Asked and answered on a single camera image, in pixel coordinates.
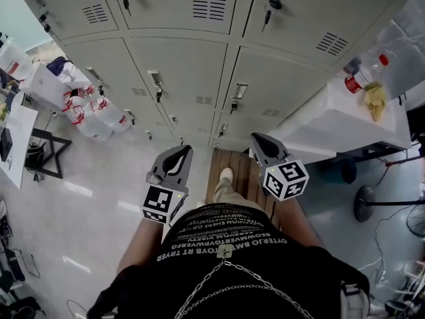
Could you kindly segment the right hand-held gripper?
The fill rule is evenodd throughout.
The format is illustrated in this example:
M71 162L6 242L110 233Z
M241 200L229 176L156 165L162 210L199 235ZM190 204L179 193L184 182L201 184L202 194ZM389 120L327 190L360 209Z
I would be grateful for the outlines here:
M254 132L250 149L260 168L259 184L267 196L285 201L301 195L309 175L301 160L296 159L279 140Z

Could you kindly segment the grey metal locker bank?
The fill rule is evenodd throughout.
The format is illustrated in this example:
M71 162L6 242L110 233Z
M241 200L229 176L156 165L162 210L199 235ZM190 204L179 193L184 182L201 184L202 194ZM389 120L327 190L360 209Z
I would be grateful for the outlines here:
M150 140L243 151L408 0L24 0Z

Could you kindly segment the person's left forearm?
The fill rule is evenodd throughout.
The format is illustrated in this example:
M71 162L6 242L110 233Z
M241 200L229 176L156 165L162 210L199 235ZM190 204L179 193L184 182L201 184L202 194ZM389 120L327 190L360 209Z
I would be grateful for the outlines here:
M160 248L162 236L162 223L143 218L118 264L117 273L129 266L145 265Z

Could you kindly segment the black standing fan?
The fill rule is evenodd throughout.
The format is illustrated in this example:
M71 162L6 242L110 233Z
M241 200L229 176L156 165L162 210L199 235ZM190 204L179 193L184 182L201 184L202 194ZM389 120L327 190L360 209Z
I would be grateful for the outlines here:
M414 201L377 201L375 191L365 185L361 187L354 199L353 211L358 222L365 222L370 219L375 207L397 207L397 206L414 206L414 210L418 210L421 206L424 219L410 225L406 223L409 231L417 237L425 238L425 198Z

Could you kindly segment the white table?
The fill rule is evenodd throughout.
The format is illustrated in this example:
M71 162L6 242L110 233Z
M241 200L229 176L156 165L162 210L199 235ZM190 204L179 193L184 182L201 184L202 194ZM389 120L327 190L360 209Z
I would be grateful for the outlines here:
M0 168L18 189L21 188L27 148L38 115L36 110L23 106L25 96L25 93L20 91L11 102L5 128L11 134L12 146L5 161L2 161L3 157L0 155Z

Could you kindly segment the person's right forearm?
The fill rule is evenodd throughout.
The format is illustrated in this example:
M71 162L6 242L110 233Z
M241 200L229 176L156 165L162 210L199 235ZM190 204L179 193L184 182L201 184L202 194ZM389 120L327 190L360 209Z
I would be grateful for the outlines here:
M324 248L296 198L276 203L282 232L305 247Z

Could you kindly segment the black device on table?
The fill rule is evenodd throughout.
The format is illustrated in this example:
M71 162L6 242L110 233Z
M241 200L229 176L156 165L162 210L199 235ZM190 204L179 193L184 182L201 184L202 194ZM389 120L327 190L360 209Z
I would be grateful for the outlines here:
M0 159L2 162L7 161L12 145L13 141L9 129L0 126Z

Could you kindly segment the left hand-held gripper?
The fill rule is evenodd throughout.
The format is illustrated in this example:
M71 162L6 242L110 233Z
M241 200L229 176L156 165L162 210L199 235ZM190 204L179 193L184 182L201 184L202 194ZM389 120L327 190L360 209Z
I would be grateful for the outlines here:
M172 226L189 194L187 180L191 146L177 146L159 154L146 175L148 190L142 204L145 219Z

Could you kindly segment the black printed t-shirt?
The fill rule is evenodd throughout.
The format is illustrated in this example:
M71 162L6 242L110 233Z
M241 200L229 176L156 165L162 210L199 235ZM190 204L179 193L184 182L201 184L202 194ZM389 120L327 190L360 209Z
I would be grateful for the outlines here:
M182 215L143 266L121 271L87 319L341 319L341 283L368 278L305 247L257 209L228 203Z

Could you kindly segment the yellow cloth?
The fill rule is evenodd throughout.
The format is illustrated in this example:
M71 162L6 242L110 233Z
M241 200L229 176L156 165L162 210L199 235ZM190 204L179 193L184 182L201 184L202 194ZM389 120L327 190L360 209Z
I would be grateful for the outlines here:
M386 93L380 82L373 82L364 88L362 106L367 108L375 122L381 120L386 108Z

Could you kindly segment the dark blue cloth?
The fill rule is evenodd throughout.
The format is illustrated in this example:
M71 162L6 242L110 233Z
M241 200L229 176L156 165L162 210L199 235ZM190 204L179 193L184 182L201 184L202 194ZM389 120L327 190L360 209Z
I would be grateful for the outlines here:
M64 56L56 57L46 65L46 68L55 76L69 75L72 67L72 61L66 59Z

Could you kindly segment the white shoulder bag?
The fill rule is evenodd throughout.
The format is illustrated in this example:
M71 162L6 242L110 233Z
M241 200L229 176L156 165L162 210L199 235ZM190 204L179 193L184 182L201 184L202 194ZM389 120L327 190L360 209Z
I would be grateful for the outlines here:
M341 319L367 319L369 297L358 284L341 283Z

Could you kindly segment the clear plastic sheet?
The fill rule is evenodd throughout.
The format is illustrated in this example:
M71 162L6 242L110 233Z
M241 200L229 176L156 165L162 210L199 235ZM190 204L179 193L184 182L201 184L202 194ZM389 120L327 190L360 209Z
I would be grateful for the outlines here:
M382 83L392 98L425 80L425 0L408 0L367 52L389 58Z

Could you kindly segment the clear bottle with red label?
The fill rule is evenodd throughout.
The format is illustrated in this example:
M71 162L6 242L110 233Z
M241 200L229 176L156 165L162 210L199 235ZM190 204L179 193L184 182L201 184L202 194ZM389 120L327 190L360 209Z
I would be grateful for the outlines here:
M389 64L389 58L385 54L362 54L360 61L358 69L344 80L346 89L352 94L376 82Z

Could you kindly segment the white cardboard box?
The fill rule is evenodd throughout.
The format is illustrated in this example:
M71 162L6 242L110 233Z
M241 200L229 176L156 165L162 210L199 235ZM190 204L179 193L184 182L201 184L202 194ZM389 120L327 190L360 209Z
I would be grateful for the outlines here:
M64 95L77 88L90 85L90 80L71 62L64 64L64 70L55 76L43 62L33 65L31 75L22 81L19 89L39 104L61 113Z

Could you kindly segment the wooden slat platform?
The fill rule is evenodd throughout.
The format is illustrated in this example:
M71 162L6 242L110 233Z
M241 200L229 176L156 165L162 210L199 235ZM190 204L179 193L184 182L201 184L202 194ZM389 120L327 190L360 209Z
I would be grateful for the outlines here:
M280 229L280 221L276 214L276 202L272 196L266 196L259 185L260 168L247 153L215 149L212 151L211 165L205 201L213 202L213 195L219 177L224 168L231 168L234 174L232 188L244 202L256 204L272 222L275 228Z

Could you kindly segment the person's beige trouser leg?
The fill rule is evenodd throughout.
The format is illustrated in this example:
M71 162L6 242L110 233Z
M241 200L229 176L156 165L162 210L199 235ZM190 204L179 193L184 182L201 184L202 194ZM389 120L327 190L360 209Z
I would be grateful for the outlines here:
M249 207L264 212L257 203L249 201L243 198L241 194L235 192L232 188L231 181L227 177L222 178L217 184L212 200L214 203L241 205L243 207Z

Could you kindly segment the black table frame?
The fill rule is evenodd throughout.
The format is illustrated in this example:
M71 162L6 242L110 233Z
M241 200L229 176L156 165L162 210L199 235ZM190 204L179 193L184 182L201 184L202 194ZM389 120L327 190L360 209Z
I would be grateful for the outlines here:
M24 168L30 172L62 179L62 168L59 157L72 141L53 136L47 130L34 128L31 138L39 142L31 142L27 148Z

